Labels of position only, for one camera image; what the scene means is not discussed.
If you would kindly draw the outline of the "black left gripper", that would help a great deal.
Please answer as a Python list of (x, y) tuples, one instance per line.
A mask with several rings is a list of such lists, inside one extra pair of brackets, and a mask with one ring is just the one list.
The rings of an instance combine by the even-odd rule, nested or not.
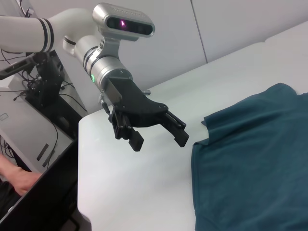
[(111, 77), (105, 86), (107, 98), (113, 105), (109, 120), (117, 140), (127, 140), (133, 151), (139, 152), (144, 139), (133, 127), (143, 128), (161, 124), (184, 147), (189, 135), (186, 123), (168, 111), (162, 103), (147, 98), (131, 79)]

